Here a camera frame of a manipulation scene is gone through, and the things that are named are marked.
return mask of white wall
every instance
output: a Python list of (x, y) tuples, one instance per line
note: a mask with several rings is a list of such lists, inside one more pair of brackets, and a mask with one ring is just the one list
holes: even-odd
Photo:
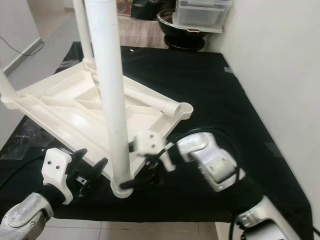
[[(40, 38), (27, 0), (0, 0), (0, 36), (22, 53)], [(0, 39), (2, 69), (19, 56)]]
[(31, 10), (42, 12), (63, 12), (64, 0), (27, 0)]
[(320, 228), (320, 1), (234, 0), (222, 52), (307, 195)]

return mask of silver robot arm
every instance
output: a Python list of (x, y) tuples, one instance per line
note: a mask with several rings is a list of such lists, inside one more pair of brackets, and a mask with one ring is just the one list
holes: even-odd
[(41, 170), (43, 188), (31, 193), (4, 215), (0, 224), (1, 240), (35, 240), (56, 208), (69, 204), (95, 182), (108, 160), (100, 160), (85, 179), (80, 176), (76, 164), (86, 152), (82, 149), (71, 153), (57, 148), (46, 151)]
[[(177, 147), (186, 162), (197, 161), (199, 170), (215, 192), (227, 192), (225, 198), (243, 199), (241, 189), (251, 189), (246, 173), (239, 169), (236, 181), (237, 162), (225, 150), (218, 147), (212, 133), (201, 132), (184, 137)], [(261, 195), (255, 197), (252, 207), (238, 206), (236, 223), (244, 229), (245, 240), (300, 240), (300, 237), (288, 224), (270, 199)]]

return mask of white pvc pipe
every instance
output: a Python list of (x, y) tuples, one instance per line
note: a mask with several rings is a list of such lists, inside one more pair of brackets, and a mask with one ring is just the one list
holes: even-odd
[(85, 7), (108, 129), (113, 168), (111, 188), (114, 195), (126, 198), (132, 190), (123, 191), (119, 184), (132, 176), (116, 0), (85, 0)]
[(134, 90), (130, 87), (124, 87), (125, 95), (136, 99), (144, 104), (154, 107), (162, 111), (165, 115), (169, 117), (174, 117), (176, 113), (180, 110), (180, 104), (173, 101), (166, 101), (160, 98), (151, 96), (149, 94)]
[(15, 99), (18, 97), (18, 94), (14, 87), (9, 82), (5, 73), (0, 68), (0, 94), (3, 100)]
[(87, 21), (87, 14), (83, 0), (73, 0), (74, 12), (78, 31), (80, 35), (81, 47), (83, 51), (83, 60), (92, 65), (95, 63), (91, 48), (91, 38)]

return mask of black wire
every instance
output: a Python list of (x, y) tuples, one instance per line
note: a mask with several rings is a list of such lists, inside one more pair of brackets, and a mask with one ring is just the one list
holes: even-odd
[(235, 223), (236, 223), (236, 215), (232, 214), (231, 221), (230, 221), (230, 227), (229, 227), (229, 240), (234, 239), (234, 228), (235, 228)]
[(32, 163), (35, 160), (38, 160), (39, 158), (44, 156), (45, 151), (43, 151), (41, 154), (39, 154), (38, 156), (31, 158), (27, 161), (25, 161), (23, 164), (21, 164), (19, 167), (17, 167), (15, 170), (13, 170), (9, 176), (6, 177), (5, 180), (3, 180), (0, 183), (0, 191), (5, 187), (5, 185), (7, 185), (7, 183), (10, 181), (10, 179), (12, 179), (21, 169), (23, 169), (25, 166), (29, 165), (30, 163)]
[(44, 48), (44, 45), (45, 45), (45, 43), (42, 41), (41, 47), (40, 47), (37, 51), (35, 51), (34, 53), (31, 53), (31, 54), (25, 54), (25, 53), (22, 53), (22, 52), (20, 52), (19, 50), (15, 49), (13, 46), (11, 46), (11, 45), (7, 42), (7, 40), (5, 40), (2, 36), (0, 36), (0, 39), (2, 39), (2, 40), (9, 46), (9, 48), (11, 48), (12, 50), (16, 51), (17, 53), (19, 53), (19, 54), (21, 54), (21, 55), (23, 55), (23, 56), (27, 56), (27, 57), (36, 55), (41, 49)]
[[(220, 135), (221, 137), (225, 138), (229, 144), (231, 145), (231, 147), (233, 148), (233, 151), (234, 151), (234, 158), (237, 159), (237, 165), (235, 167), (235, 181), (234, 183), (238, 182), (239, 181), (239, 178), (240, 178), (240, 167), (239, 167), (239, 164), (238, 162), (240, 162), (240, 151), (238, 149), (238, 147), (236, 146), (236, 144), (230, 139), (230, 137), (224, 133), (224, 130), (219, 127), (219, 126), (207, 126), (207, 127), (201, 127), (201, 128), (196, 128), (196, 129), (193, 129), (193, 130), (190, 130), (190, 131), (187, 131), (177, 137), (175, 137), (173, 140), (171, 140), (170, 142), (172, 143), (172, 146), (173, 147), (175, 144), (177, 144), (177, 142), (189, 135), (192, 135), (192, 134), (197, 134), (197, 133), (212, 133), (212, 134), (218, 134)], [(165, 153), (165, 151), (167, 151), (168, 149), (162, 149), (157, 155), (156, 157), (160, 157), (163, 153)], [(234, 236), (234, 228), (235, 228), (235, 224), (236, 224), (236, 215), (233, 214), (232, 217), (231, 217), (231, 220), (230, 220), (230, 227), (229, 227), (229, 240), (233, 240), (233, 236)]]
[(318, 235), (318, 237), (320, 237), (320, 231), (318, 229), (316, 229), (314, 226), (312, 226), (312, 230), (315, 234)]

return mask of black cable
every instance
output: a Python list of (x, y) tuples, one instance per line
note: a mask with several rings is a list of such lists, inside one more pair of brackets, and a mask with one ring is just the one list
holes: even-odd
[(235, 228), (235, 223), (236, 223), (236, 215), (232, 214), (231, 221), (230, 221), (230, 227), (229, 227), (229, 240), (234, 239), (234, 228)]
[(280, 201), (278, 201), (274, 196), (272, 196), (270, 193), (266, 192), (266, 195), (271, 199), (272, 202), (277, 203), (279, 206), (281, 206), (281, 208), (286, 211), (287, 213), (289, 213), (290, 215), (294, 216), (295, 218), (297, 218), (302, 224), (304, 224), (305, 226), (311, 227), (312, 231), (318, 235), (318, 237), (320, 237), (320, 231), (313, 225), (311, 225), (309, 222), (307, 222), (305, 219), (303, 219), (301, 216), (299, 216), (297, 213), (295, 213), (294, 211), (292, 211), (291, 209), (289, 209), (288, 207), (286, 207), (285, 205), (283, 205)]
[(17, 53), (19, 53), (19, 54), (21, 54), (21, 55), (23, 55), (23, 56), (26, 56), (26, 57), (30, 57), (30, 56), (36, 55), (41, 49), (44, 48), (44, 45), (45, 45), (45, 43), (42, 41), (41, 47), (40, 47), (37, 51), (35, 51), (34, 53), (31, 53), (31, 54), (25, 54), (25, 53), (22, 53), (22, 52), (20, 52), (19, 50), (15, 49), (13, 46), (11, 46), (11, 45), (7, 42), (7, 40), (5, 40), (2, 36), (0, 36), (0, 39), (2, 39), (2, 40), (9, 46), (9, 48), (11, 48), (12, 50), (14, 50), (14, 51), (16, 51)]
[(42, 153), (40, 153), (38, 156), (36, 157), (33, 157), (27, 161), (25, 161), (23, 164), (21, 164), (19, 167), (17, 167), (15, 170), (13, 170), (9, 176), (6, 177), (5, 180), (3, 180), (1, 183), (0, 183), (0, 191), (5, 187), (5, 185), (7, 185), (7, 183), (10, 181), (10, 179), (12, 179), (21, 169), (23, 169), (25, 166), (27, 166), (28, 164), (32, 163), (33, 161), (41, 158), (41, 157), (44, 157), (44, 154), (46, 153), (46, 151), (43, 151)]
[[(197, 133), (212, 133), (212, 134), (220, 135), (221, 137), (223, 137), (225, 140), (227, 140), (229, 142), (229, 144), (233, 148), (233, 151), (235, 154), (234, 158), (237, 159), (237, 163), (240, 162), (239, 149), (237, 148), (235, 143), (230, 139), (230, 137), (226, 133), (224, 133), (223, 131), (224, 130), (219, 126), (207, 126), (207, 127), (201, 127), (201, 128), (196, 128), (196, 129), (187, 131), (187, 132), (175, 137), (173, 140), (171, 140), (170, 142), (172, 143), (172, 145), (169, 146), (167, 149), (162, 149), (156, 155), (156, 157), (159, 158), (163, 153), (165, 153), (165, 151), (167, 151), (172, 146), (176, 145), (179, 140), (181, 140), (189, 135), (197, 134)], [(235, 167), (235, 181), (234, 182), (235, 183), (238, 182), (239, 178), (240, 178), (240, 167), (239, 167), (239, 164), (237, 164)], [(236, 224), (236, 215), (233, 214), (231, 217), (231, 220), (230, 220), (229, 236), (228, 236), (229, 240), (233, 240), (235, 224)]]

